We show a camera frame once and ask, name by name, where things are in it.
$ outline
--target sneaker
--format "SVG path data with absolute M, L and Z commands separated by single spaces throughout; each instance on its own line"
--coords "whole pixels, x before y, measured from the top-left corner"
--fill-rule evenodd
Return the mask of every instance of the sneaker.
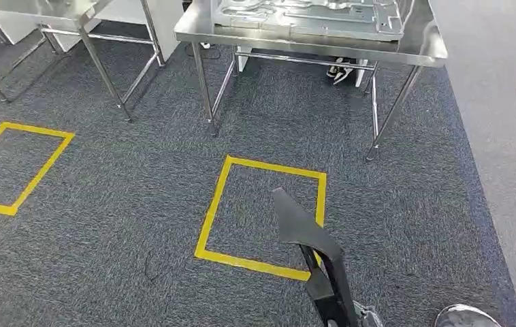
M 336 59 L 336 62 L 337 63 L 341 63 L 342 61 L 344 60 L 344 58 L 342 57 L 338 57 Z M 326 76 L 328 77 L 331 77 L 331 78 L 335 78 L 336 77 L 336 74 L 338 74 L 338 70 L 340 68 L 339 67 L 336 67 L 336 66 L 330 66 L 330 68 L 328 68 L 328 72 L 326 72 Z
M 490 315 L 468 305 L 451 305 L 436 317 L 434 327 L 500 327 Z
M 336 74 L 336 76 L 334 77 L 334 85 L 342 82 L 343 80 L 345 80 L 348 75 L 350 75 L 350 73 L 354 70 L 354 68 L 340 68 L 338 70 L 338 74 Z

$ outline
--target metal table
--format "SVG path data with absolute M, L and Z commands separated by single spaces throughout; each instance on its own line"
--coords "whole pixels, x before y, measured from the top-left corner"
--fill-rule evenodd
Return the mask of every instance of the metal table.
M 113 0 L 0 0 L 0 12 L 11 12 L 35 18 L 39 25 L 39 31 L 42 32 L 43 35 L 42 40 L 40 40 L 40 42 L 38 42 L 32 49 L 27 51 L 25 55 L 22 55 L 19 60 L 14 63 L 11 70 L 19 65 L 23 59 L 27 57 L 27 55 L 31 54 L 35 49 L 39 48 L 39 46 L 45 41 L 48 41 L 48 43 L 52 46 L 53 51 L 59 54 L 61 52 L 61 48 L 53 37 L 54 34 L 80 36 L 84 42 L 84 45 L 90 52 L 90 56 L 109 92 L 116 100 L 118 108 L 123 109 L 127 116 L 127 120 L 130 120 L 131 117 L 125 107 L 126 101 L 129 99 L 135 88 L 146 75 L 146 72 L 152 63 L 157 60 L 158 66 L 162 67 L 164 66 L 164 59 L 161 55 L 161 48 L 157 41 L 157 36 L 147 0 L 140 0 L 140 2 L 142 3 L 142 8 L 146 17 L 146 27 L 148 28 L 148 32 L 150 34 L 149 40 L 123 35 L 88 33 L 86 31 L 84 27 L 100 12 L 100 10 L 105 8 L 112 1 Z M 73 24 L 75 30 L 67 31 L 50 28 L 50 24 L 58 21 L 65 21 Z M 115 89 L 91 41 L 93 38 L 119 42 L 150 44 L 153 47 L 154 54 L 148 60 L 142 71 L 138 74 L 137 78 L 133 81 L 124 95 L 120 95 L 120 93 L 118 93 L 118 91 Z M 1 91 L 0 95 L 3 99 L 7 99 Z
M 365 93 L 372 94 L 372 120 L 374 138 L 367 154 L 372 160 L 378 153 L 387 131 L 395 121 L 405 99 L 416 83 L 422 67 L 440 67 L 447 60 L 447 48 L 440 36 L 428 0 L 399 0 L 399 9 L 404 23 L 404 37 L 399 42 L 378 42 L 343 37 L 318 35 L 289 35 L 275 31 L 222 27 L 212 24 L 210 0 L 194 0 L 180 19 L 174 32 L 176 39 L 191 42 L 199 74 L 204 112 L 210 126 L 210 133 L 216 135 L 214 115 L 220 104 L 224 90 L 231 76 L 238 73 L 237 57 L 256 57 L 262 59 L 311 63 L 315 65 L 350 67 L 371 71 Z M 204 66 L 200 55 L 199 43 L 232 45 L 232 62 L 214 103 L 210 101 Z M 254 52 L 242 52 L 238 46 L 250 48 L 299 52 L 321 56 L 348 57 L 375 61 L 372 66 L 352 63 L 337 64 L 333 61 L 303 59 L 293 56 L 280 56 Z M 394 101 L 386 119 L 379 126 L 376 104 L 376 71 L 379 61 L 412 65 L 413 68 Z

